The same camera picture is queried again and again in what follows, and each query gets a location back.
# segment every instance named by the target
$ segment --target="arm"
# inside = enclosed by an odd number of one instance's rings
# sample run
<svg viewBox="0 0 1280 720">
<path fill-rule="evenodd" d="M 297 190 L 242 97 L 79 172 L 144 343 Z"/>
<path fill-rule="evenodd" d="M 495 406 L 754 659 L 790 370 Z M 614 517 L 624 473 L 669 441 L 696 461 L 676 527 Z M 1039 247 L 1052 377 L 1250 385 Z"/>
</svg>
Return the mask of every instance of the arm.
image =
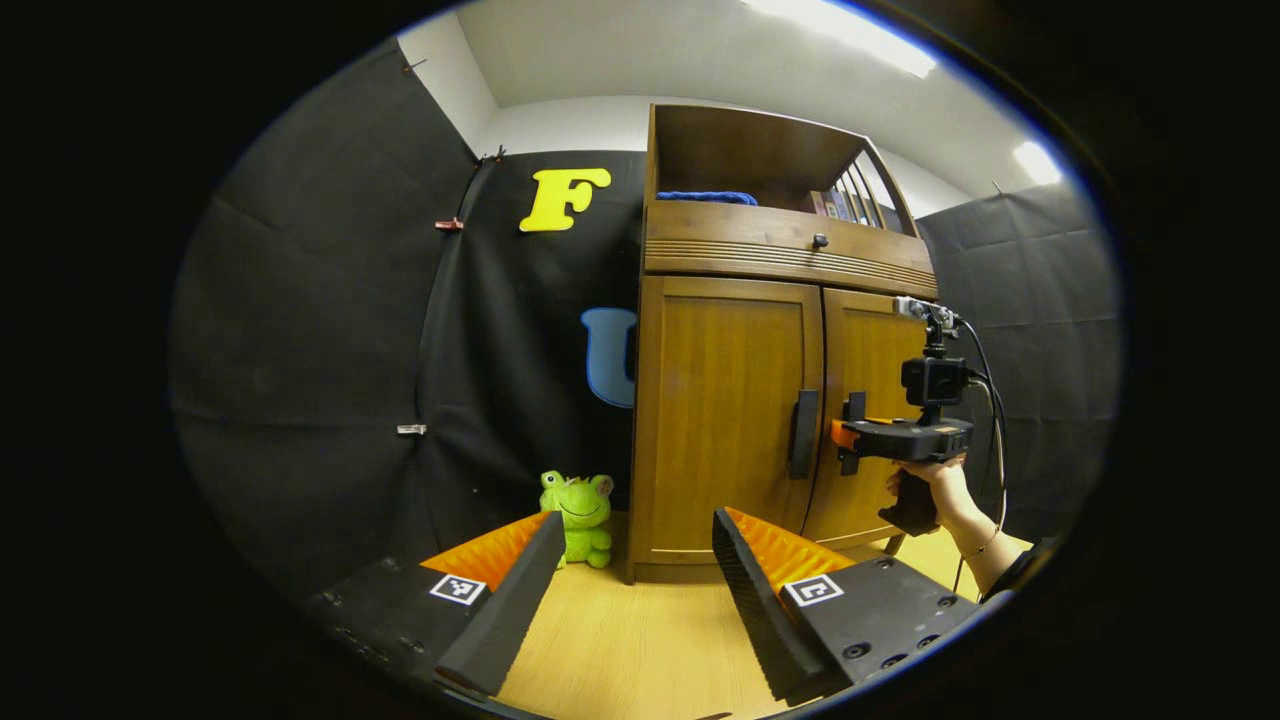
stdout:
<svg viewBox="0 0 1280 720">
<path fill-rule="evenodd" d="M 973 570 L 978 592 L 987 594 L 1000 575 L 1007 570 L 1023 550 L 1004 532 L 996 532 L 996 523 L 978 509 L 969 495 L 964 475 L 964 455 L 946 462 L 896 462 L 908 473 L 929 484 L 933 503 L 938 507 L 938 524 L 948 533 Z M 897 495 L 899 477 L 888 479 L 888 491 Z"/>
</svg>

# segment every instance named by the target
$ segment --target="black fabric curtain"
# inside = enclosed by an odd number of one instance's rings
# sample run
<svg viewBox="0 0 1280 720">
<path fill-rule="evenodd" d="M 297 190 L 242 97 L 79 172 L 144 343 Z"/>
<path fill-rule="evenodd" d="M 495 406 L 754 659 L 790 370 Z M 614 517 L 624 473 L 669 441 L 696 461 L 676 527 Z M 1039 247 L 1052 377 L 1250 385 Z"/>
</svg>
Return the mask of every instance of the black fabric curtain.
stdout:
<svg viewBox="0 0 1280 720">
<path fill-rule="evenodd" d="M 422 332 L 419 468 L 442 546 L 536 512 L 544 470 L 612 475 L 613 507 L 627 510 L 634 396 L 593 389 L 584 314 L 635 313 L 644 163 L 534 152 L 486 159 L 476 176 Z M 611 182 L 568 211 L 571 228 L 522 232 L 545 169 L 605 169 Z M 617 340 L 634 382 L 634 327 Z"/>
<path fill-rule="evenodd" d="M 406 65 L 389 41 L 273 124 L 174 297 L 189 469 L 294 600 L 536 512 L 543 470 L 611 474 L 628 505 L 644 152 L 476 159 Z M 572 228 L 521 232 L 534 173 L 573 168 L 611 182 Z M 589 355 L 625 364 L 612 389 Z"/>
<path fill-rule="evenodd" d="M 1005 528 L 1029 541 L 1059 534 L 1101 477 L 1120 398 L 1120 275 L 1107 231 L 1065 183 L 966 202 L 916 225 L 941 302 L 978 331 L 1005 401 Z M 954 354 L 980 368 L 961 337 Z M 968 391 L 951 414 L 977 424 L 965 471 L 995 516 L 986 396 Z"/>
<path fill-rule="evenodd" d="M 172 409 L 246 560 L 302 597 L 436 550 L 417 486 L 419 343 L 476 159 L 394 40 L 302 97 L 233 168 L 173 300 Z"/>
</svg>

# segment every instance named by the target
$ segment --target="person's hand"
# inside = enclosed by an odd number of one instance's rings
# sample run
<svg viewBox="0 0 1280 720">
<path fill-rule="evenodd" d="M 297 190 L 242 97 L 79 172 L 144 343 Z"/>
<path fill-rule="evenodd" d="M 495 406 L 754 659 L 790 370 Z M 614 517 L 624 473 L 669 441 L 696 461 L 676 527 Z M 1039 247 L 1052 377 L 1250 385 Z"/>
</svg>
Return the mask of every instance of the person's hand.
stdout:
<svg viewBox="0 0 1280 720">
<path fill-rule="evenodd" d="M 945 528 L 951 528 L 973 512 L 979 512 L 965 482 L 964 459 L 961 454 L 945 462 L 893 461 L 900 471 L 910 473 L 929 484 L 929 495 L 933 496 L 933 505 L 938 509 L 937 523 Z M 890 475 L 886 480 L 890 495 L 897 497 L 901 483 L 902 477 L 899 473 Z"/>
</svg>

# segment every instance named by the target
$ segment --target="wooden floor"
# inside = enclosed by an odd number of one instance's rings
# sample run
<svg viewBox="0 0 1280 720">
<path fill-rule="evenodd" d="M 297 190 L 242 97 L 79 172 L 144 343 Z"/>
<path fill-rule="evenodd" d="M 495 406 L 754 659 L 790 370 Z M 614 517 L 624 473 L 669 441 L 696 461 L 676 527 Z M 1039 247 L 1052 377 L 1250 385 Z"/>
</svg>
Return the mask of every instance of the wooden floor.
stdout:
<svg viewBox="0 0 1280 720">
<path fill-rule="evenodd" d="M 572 564 L 556 573 L 498 700 L 564 720 L 745 719 L 786 710 L 769 694 L 719 569 L 627 585 L 626 515 L 614 514 L 608 524 L 613 564 L 603 570 Z M 884 543 L 845 555 L 879 557 Z M 941 530 L 908 537 L 897 557 L 948 588 L 960 560 Z M 968 568 L 959 593 L 977 600 Z"/>
</svg>

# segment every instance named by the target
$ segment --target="drawer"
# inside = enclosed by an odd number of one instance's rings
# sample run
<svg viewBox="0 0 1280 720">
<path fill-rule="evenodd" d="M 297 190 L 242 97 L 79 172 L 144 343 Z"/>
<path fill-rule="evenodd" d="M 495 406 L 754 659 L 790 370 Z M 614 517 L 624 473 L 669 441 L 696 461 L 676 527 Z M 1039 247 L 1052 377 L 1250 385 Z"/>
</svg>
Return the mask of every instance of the drawer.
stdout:
<svg viewBox="0 0 1280 720">
<path fill-rule="evenodd" d="M 644 270 L 773 278 L 937 299 L 924 241 L 812 213 L 653 200 Z M 822 233 L 827 245 L 814 245 Z"/>
</svg>

